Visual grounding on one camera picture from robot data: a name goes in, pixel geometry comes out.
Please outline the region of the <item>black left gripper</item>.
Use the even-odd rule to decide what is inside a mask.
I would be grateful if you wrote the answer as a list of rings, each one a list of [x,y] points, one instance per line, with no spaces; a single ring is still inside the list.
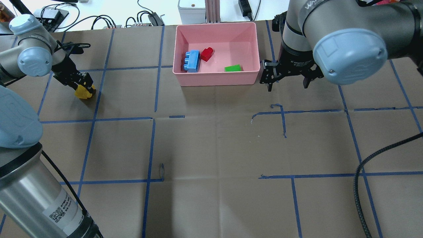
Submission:
[[[62,44],[57,41],[55,53],[64,51],[65,56],[58,64],[52,66],[54,72],[53,77],[65,86],[77,87],[78,85],[84,87],[86,90],[95,90],[94,81],[89,73],[81,73],[75,63],[71,60],[70,55],[81,55],[84,53],[84,48],[91,47],[90,43],[73,43],[67,42]]]

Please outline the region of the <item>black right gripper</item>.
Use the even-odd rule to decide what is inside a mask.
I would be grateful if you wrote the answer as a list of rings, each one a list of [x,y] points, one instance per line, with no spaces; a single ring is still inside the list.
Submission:
[[[288,76],[304,76],[303,87],[307,89],[316,78],[323,78],[323,72],[316,65],[313,52],[281,50],[278,61],[263,60],[263,73],[260,83],[266,83],[268,92],[272,91],[273,83]]]

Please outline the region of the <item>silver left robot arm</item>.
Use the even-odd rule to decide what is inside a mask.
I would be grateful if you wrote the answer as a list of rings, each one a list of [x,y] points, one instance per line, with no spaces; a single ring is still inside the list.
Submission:
[[[32,238],[101,238],[98,225],[44,152],[38,114],[6,88],[14,80],[53,72],[76,97],[91,98],[96,91],[91,76],[70,58],[90,45],[60,43],[33,15],[15,17],[9,29],[18,42],[1,52],[1,210]]]

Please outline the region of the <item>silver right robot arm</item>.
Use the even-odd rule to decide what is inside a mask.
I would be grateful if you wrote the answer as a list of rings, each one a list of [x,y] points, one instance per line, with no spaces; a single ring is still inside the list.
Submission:
[[[422,6],[421,0],[291,0],[272,21],[282,38],[280,54],[277,61],[263,60],[259,82],[269,92],[297,75],[305,88],[323,77],[348,85],[403,57],[422,73]]]

